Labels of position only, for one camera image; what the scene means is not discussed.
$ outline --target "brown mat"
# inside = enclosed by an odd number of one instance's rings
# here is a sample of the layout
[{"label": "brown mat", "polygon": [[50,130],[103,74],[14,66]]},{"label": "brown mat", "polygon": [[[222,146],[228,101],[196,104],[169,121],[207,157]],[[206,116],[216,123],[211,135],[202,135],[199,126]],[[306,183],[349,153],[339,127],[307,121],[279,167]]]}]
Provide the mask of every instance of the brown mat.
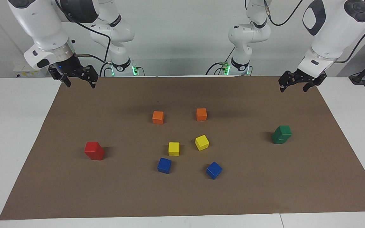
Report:
[{"label": "brown mat", "polygon": [[[278,79],[100,78],[60,87],[0,219],[365,211],[365,171],[316,88]],[[196,108],[209,120],[197,122]],[[165,112],[165,124],[151,114]],[[293,136],[274,145],[271,133]],[[206,134],[210,147],[196,149]],[[84,154],[87,141],[105,149]],[[168,157],[168,142],[181,156]],[[157,171],[173,161],[169,175]],[[213,161],[223,172],[205,173]]]}]

